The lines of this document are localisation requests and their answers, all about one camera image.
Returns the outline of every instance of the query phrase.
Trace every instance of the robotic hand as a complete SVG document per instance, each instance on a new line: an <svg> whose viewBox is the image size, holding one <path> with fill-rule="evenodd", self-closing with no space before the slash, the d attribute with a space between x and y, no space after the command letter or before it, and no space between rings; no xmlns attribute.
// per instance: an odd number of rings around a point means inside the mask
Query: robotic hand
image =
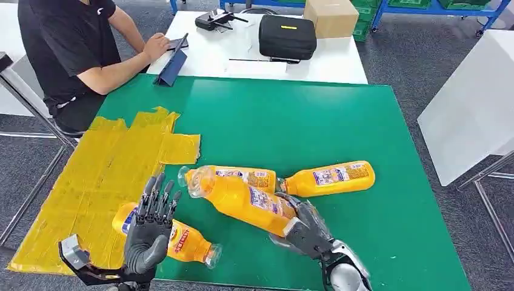
<svg viewBox="0 0 514 291"><path fill-rule="evenodd" d="M289 201L297 217L284 228L285 238L270 234L272 241L318 260L325 290L371 291L370 275L362 262L344 242L332 237L314 206L284 193L275 195Z"/></svg>
<svg viewBox="0 0 514 291"><path fill-rule="evenodd" d="M77 235L59 242L59 256L84 284L116 283L119 290L146 291L150 288L157 264L166 257L173 214L181 196L181 192L177 191L168 202L173 187L173 181L170 181L164 194L159 197L163 180L163 173L148 180L136 213L127 218L130 219L130 226L124 248L125 261L121 268L107 270L94 266L89 260L88 251L81 249Z"/></svg>

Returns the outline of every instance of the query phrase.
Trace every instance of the orange juice bottle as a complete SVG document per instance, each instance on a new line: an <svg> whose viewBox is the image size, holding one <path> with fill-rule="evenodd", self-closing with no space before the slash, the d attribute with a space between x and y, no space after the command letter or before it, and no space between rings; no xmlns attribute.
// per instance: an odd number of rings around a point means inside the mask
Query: orange juice bottle
<svg viewBox="0 0 514 291"><path fill-rule="evenodd" d="M118 233L128 234L130 222L137 209L137 203L128 203L118 210L112 222L112 226ZM169 257L182 262L198 261L212 269L221 256L221 250L221 245L206 241L202 234L193 227L173 220L172 234L168 244Z"/></svg>
<svg viewBox="0 0 514 291"><path fill-rule="evenodd" d="M183 175L185 172L186 169L181 169L178 182L183 187L187 185L192 198L203 197L219 212L275 235L283 237L284 227L296 216L289 202L238 177L217 176L209 166L193 170L189 175Z"/></svg>
<svg viewBox="0 0 514 291"><path fill-rule="evenodd" d="M250 186L256 187L267 193L275 193L276 173L271 170L243 168L243 167L228 167L228 166L206 166L211 168L217 176L227 177L234 176L241 178L245 183ZM188 167L181 169L181 175L186 175L190 178L194 170Z"/></svg>
<svg viewBox="0 0 514 291"><path fill-rule="evenodd" d="M301 170L285 180L279 179L280 192L300 197L365 190L375 183L375 172L367 161L345 162Z"/></svg>

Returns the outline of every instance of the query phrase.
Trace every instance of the green storage bin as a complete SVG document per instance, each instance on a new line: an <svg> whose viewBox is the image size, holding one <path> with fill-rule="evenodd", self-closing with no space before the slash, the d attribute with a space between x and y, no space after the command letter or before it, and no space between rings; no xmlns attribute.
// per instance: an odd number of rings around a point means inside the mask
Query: green storage bin
<svg viewBox="0 0 514 291"><path fill-rule="evenodd" d="M376 8L369 5L353 5L359 12L360 21L372 21L376 14Z"/></svg>
<svg viewBox="0 0 514 291"><path fill-rule="evenodd" d="M350 0L355 7L373 7L378 8L382 0Z"/></svg>
<svg viewBox="0 0 514 291"><path fill-rule="evenodd" d="M357 21L353 30L353 39L355 41L365 41L368 35L371 21Z"/></svg>
<svg viewBox="0 0 514 291"><path fill-rule="evenodd" d="M392 7L409 7L427 9L431 0L389 0L388 5Z"/></svg>
<svg viewBox="0 0 514 291"><path fill-rule="evenodd" d="M489 3L487 1L469 0L438 0L445 9L484 10Z"/></svg>

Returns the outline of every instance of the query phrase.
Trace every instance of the green tabletop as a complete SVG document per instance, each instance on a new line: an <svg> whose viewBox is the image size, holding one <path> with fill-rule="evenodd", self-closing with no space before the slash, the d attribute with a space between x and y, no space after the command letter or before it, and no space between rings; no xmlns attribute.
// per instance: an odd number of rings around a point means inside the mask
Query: green tabletop
<svg viewBox="0 0 514 291"><path fill-rule="evenodd" d="M371 273L374 290L469 290L409 131L389 86L179 77L174 87L139 75L99 111L130 125L139 111L181 114L175 133L201 134L198 165L301 169L366 160L366 191L312 198L335 238ZM167 166L176 177L180 166ZM236 286L322 290L309 258L275 246L265 231L184 195L176 218L224 246L214 270L166 258L157 277Z"/></svg>

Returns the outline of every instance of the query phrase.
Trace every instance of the gray carpet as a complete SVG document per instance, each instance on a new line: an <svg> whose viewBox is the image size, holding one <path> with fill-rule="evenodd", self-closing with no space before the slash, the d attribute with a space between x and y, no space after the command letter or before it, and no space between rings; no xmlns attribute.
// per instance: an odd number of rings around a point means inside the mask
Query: gray carpet
<svg viewBox="0 0 514 291"><path fill-rule="evenodd" d="M172 21L169 5L162 0L118 0L116 3L130 14L143 37L165 32ZM208 10L217 2L188 0L178 4L180 10ZM243 9L236 5L235 11ZM277 8L283 14L301 14L301 9ZM441 187L416 123L416 118L446 79L452 74L469 50L475 45L478 24L473 18L461 20L446 16L385 15L380 29L371 34L358 50L371 84L393 87L410 133L419 152L427 177L432 185L441 213L447 224L462 266L473 290L514 290L514 266L506 255L478 192L470 187L464 193L455 191L455 184L483 169L498 157L491 156L471 169L456 183ZM131 48L116 35L123 59L133 55ZM33 118L0 115L0 130L44 130ZM0 137L0 227L5 227L22 199L46 165L59 144L56 140L34 140ZM50 177L27 216L20 222L8 245L21 243L57 173ZM514 173L511 167L506 171ZM514 240L514 184L487 178L484 188L496 207L504 227ZM0 257L0 266L7 260ZM0 290L105 290L105 287L84 287L71 276L34 275L0 270ZM237 290L192 283L155 282L153 290Z"/></svg>

